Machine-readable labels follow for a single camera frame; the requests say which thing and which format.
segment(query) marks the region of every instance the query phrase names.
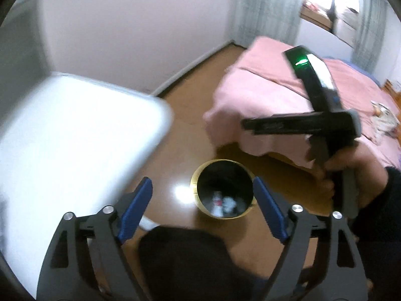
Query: black sleeve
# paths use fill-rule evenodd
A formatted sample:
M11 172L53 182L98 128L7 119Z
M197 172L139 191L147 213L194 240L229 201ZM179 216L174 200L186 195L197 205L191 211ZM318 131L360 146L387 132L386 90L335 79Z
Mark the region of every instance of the black sleeve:
M352 231L360 240L401 241L401 172L386 168L388 182L384 192L360 210Z
M386 170L384 192L360 210L352 225L366 277L380 294L395 286L398 293L399 282L395 280L401 277L401 172L390 167Z

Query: pink bedsheet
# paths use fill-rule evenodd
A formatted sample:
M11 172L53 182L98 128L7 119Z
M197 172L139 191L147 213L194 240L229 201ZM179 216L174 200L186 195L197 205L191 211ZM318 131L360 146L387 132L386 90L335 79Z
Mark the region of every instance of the pink bedsheet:
M204 114L206 130L216 147L237 141L246 153L260 156L276 152L296 165L311 167L304 159L309 148L304 135L253 136L240 126L240 120L247 117L311 111L302 83L282 56L289 48L284 43L259 37L228 69L215 91L212 109ZM325 62L344 107L356 109L361 117L363 136L360 140L371 148L382 164L400 167L401 150L396 139L385 136L379 146L369 140L372 136L370 101L383 103L398 114L392 98L371 79L343 62L328 59Z

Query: white wall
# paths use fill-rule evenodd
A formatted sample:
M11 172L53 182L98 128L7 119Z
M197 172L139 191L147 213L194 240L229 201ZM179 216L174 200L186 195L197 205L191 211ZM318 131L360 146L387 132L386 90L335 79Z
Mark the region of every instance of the white wall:
M320 57L332 56L347 61L351 60L353 51L338 37L305 19L301 19L295 45L304 45Z
M398 52L397 60L388 79L401 83L401 49Z
M397 57L401 45L401 22L390 5L387 7L386 31L384 32L383 46L377 60L373 75L384 85L386 79L393 79L398 68Z
M42 6L56 71L150 93L227 43L234 0L43 0Z

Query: human hand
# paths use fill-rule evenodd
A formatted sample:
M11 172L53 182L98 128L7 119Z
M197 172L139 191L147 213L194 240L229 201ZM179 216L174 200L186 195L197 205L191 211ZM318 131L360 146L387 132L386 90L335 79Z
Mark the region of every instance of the human hand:
M310 161L314 159L311 150L307 154L307 159ZM358 141L352 147L339 150L323 164L323 167L314 163L312 174L316 178L319 191L332 197L334 183L328 178L327 172L341 171L346 167L355 171L356 186L359 189L359 208L366 207L384 191L388 181L386 169L369 148Z

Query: wooden floor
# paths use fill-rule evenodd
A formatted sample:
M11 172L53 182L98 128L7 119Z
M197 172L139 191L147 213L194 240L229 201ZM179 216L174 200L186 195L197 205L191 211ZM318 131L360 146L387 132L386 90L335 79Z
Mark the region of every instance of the wooden floor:
M165 225L202 228L221 236L234 261L262 276L272 273L281 244L271 236L258 207L243 218L219 221L197 209L189 191L194 171L211 159L232 159L244 164L255 175L263 177L272 190L280 192L292 203L325 213L329 201L316 193L310 174L269 156L254 157L242 152L236 144L216 151L210 143L203 113L213 104L213 92L243 49L228 46L187 74L166 96L174 111L174 123L166 139L134 179L129 191L143 176L153 181L153 198L145 212L150 219ZM142 282L136 255L140 229L126 242L124 252L138 279ZM310 264L315 245L311 243L307 263Z

